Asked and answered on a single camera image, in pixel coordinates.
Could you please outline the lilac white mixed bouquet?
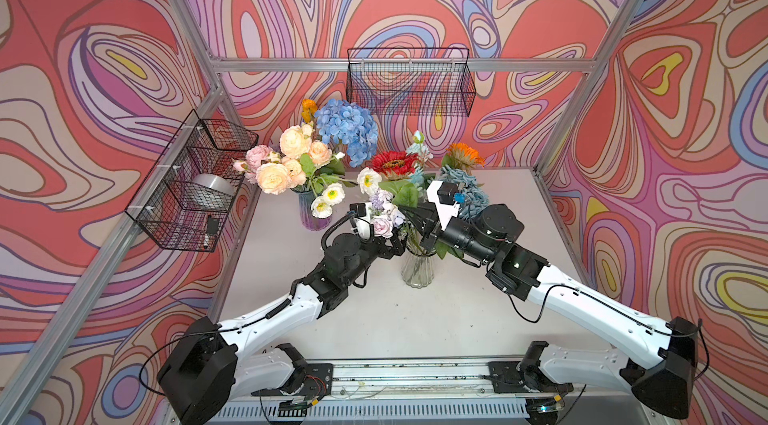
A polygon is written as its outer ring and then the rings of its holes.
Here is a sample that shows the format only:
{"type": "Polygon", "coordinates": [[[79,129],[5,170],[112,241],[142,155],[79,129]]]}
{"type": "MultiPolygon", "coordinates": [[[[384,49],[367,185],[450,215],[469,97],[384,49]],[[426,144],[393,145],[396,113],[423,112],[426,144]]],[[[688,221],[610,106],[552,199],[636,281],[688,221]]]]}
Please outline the lilac white mixed bouquet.
{"type": "Polygon", "coordinates": [[[366,213],[362,218],[365,238],[393,238],[406,224],[404,213],[394,204],[394,194],[388,190],[376,190],[365,206],[366,213]]]}

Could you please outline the clear ribbed glass vase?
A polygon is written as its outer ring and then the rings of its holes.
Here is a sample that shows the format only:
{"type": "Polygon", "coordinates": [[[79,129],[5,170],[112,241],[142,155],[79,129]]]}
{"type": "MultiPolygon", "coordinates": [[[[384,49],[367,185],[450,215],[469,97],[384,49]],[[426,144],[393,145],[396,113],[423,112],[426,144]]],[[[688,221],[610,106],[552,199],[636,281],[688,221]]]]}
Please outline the clear ribbed glass vase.
{"type": "Polygon", "coordinates": [[[434,248],[421,245],[421,235],[410,229],[405,239],[405,262],[401,267],[401,278],[410,287],[421,289],[429,286],[434,279],[434,248]]]}

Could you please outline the teal white bouquet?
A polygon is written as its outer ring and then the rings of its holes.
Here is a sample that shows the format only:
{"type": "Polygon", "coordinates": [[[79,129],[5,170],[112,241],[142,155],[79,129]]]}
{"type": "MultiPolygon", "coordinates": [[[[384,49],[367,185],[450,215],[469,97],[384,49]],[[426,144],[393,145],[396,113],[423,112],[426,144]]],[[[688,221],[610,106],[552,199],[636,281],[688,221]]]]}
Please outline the teal white bouquet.
{"type": "Polygon", "coordinates": [[[482,184],[471,172],[441,166],[434,180],[452,182],[459,186],[460,193],[456,195],[456,199],[460,203],[460,211],[456,218],[471,223],[490,205],[487,193],[482,190],[482,184]]]}

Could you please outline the pale blue rose stem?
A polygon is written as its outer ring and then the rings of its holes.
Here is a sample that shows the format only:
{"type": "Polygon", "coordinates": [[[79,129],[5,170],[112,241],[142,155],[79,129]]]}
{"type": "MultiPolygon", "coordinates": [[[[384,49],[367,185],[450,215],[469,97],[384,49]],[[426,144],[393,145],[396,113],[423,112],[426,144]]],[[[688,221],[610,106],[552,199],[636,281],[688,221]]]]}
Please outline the pale blue rose stem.
{"type": "Polygon", "coordinates": [[[416,130],[413,133],[411,144],[406,149],[406,153],[416,156],[414,171],[411,173],[409,180],[417,188],[422,188],[425,183],[426,165],[434,155],[426,143],[425,135],[421,131],[416,130]]]}

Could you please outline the white yellow-centred poppy stem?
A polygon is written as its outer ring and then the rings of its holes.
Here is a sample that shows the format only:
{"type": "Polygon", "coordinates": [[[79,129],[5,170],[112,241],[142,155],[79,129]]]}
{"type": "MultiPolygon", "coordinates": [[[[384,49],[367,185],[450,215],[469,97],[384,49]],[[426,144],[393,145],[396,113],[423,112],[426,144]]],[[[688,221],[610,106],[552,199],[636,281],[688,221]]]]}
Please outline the white yellow-centred poppy stem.
{"type": "Polygon", "coordinates": [[[314,198],[310,204],[310,213],[314,218],[330,218],[334,209],[347,196],[347,190],[358,188],[364,195],[372,195],[380,188],[382,176],[373,168],[362,169],[354,179],[332,173],[322,173],[310,180],[310,189],[314,198]]]}

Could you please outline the orange gerbera flower stem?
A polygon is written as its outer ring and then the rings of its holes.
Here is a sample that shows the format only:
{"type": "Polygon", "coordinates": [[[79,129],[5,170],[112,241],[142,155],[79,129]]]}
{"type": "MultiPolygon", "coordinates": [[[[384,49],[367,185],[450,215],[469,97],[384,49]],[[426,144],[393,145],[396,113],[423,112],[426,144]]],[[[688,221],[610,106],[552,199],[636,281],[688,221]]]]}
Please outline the orange gerbera flower stem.
{"type": "Polygon", "coordinates": [[[483,167],[485,159],[473,147],[465,143],[453,143],[442,157],[441,165],[470,173],[476,168],[483,167]]]}

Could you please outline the peach rose flower stem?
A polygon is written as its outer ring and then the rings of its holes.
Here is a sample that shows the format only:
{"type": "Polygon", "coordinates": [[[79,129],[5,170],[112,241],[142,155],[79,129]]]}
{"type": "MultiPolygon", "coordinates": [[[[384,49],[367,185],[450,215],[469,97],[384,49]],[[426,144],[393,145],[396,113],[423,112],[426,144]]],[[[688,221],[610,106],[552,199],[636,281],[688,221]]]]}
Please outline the peach rose flower stem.
{"type": "Polygon", "coordinates": [[[264,163],[255,173],[244,175],[267,194],[278,195],[288,190],[309,192],[310,180],[322,173],[336,174],[331,166],[338,165],[338,156],[323,142],[312,140],[309,151],[298,160],[284,156],[279,161],[264,163]]]}

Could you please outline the blue hydrangea flower stem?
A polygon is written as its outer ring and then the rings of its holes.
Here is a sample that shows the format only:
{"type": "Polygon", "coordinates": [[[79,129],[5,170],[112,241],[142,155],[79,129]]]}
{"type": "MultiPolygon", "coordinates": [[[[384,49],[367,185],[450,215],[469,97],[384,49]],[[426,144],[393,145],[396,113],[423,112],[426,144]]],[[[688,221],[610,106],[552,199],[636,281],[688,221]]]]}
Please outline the blue hydrangea flower stem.
{"type": "Polygon", "coordinates": [[[378,124],[356,103],[330,99],[315,114],[315,130],[323,143],[345,147],[352,167],[361,167],[377,152],[378,124]]]}

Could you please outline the cream rose flower stem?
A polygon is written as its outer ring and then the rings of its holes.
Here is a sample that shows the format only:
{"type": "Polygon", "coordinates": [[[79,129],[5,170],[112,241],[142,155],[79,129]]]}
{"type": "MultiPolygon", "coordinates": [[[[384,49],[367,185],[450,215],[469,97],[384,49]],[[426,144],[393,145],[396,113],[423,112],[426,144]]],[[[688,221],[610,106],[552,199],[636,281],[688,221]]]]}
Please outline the cream rose flower stem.
{"type": "Polygon", "coordinates": [[[313,135],[311,123],[294,125],[282,132],[279,147],[286,157],[298,160],[309,151],[313,135]]]}

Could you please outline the orange poppy flower stem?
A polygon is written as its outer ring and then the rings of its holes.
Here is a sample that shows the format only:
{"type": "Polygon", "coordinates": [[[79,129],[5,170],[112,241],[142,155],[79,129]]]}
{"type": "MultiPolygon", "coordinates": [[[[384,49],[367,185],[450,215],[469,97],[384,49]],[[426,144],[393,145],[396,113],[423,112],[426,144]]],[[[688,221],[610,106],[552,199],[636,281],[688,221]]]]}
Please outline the orange poppy flower stem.
{"type": "Polygon", "coordinates": [[[317,103],[312,99],[303,99],[301,102],[301,118],[304,123],[314,122],[318,110],[317,103]]]}

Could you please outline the red sunflower stem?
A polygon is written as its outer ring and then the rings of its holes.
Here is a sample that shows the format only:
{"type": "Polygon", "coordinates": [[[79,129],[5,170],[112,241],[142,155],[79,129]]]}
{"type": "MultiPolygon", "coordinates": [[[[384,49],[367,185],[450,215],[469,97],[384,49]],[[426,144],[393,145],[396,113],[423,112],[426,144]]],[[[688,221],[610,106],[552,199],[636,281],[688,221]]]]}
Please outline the red sunflower stem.
{"type": "Polygon", "coordinates": [[[371,165],[382,176],[381,186],[393,194],[397,206],[416,207],[419,200],[417,186],[411,181],[416,172],[417,155],[404,151],[385,151],[373,156],[371,165]]]}

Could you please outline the pink rose flower stem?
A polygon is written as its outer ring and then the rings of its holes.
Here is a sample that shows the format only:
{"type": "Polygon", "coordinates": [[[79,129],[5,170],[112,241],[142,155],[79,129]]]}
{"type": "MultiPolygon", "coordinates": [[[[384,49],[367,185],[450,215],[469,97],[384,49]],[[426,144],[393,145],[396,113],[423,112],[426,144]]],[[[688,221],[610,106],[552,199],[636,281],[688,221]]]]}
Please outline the pink rose flower stem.
{"type": "Polygon", "coordinates": [[[281,155],[267,145],[256,145],[245,153],[244,159],[234,160],[232,168],[240,173],[255,173],[264,163],[276,162],[281,155]]]}

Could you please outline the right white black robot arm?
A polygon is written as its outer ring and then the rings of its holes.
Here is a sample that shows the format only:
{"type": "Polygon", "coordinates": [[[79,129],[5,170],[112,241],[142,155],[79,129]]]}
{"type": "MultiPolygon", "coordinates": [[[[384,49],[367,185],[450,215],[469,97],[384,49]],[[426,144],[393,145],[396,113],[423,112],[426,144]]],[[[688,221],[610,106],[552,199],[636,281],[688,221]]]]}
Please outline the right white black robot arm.
{"type": "Polygon", "coordinates": [[[569,350],[532,342],[518,374],[531,390],[555,391],[573,383],[622,391],[671,419],[690,414],[701,326],[636,311],[581,284],[546,258],[518,244],[524,226],[504,204],[486,207],[472,221],[444,204],[423,203],[405,215],[425,248],[445,245],[511,300],[553,311],[609,343],[605,351],[569,350]]]}

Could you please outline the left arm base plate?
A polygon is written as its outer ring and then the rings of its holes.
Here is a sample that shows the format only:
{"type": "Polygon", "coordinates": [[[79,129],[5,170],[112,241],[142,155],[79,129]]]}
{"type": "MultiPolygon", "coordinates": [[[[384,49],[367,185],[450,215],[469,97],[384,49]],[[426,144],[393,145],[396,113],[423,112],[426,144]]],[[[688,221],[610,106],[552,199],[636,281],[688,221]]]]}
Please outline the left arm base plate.
{"type": "Polygon", "coordinates": [[[282,364],[276,371],[269,371],[267,382],[250,393],[253,397],[321,397],[332,391],[334,365],[319,362],[299,365],[282,364]]]}

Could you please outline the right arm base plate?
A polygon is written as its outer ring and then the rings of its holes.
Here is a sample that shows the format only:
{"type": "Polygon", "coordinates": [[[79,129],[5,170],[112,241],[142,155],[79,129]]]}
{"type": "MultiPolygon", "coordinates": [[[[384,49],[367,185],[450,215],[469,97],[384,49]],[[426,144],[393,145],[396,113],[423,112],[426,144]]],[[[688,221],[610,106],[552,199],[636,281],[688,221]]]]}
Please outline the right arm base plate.
{"type": "Polygon", "coordinates": [[[491,361],[488,363],[489,380],[497,394],[542,393],[567,395],[574,390],[571,383],[555,383],[537,366],[519,361],[491,361]]]}

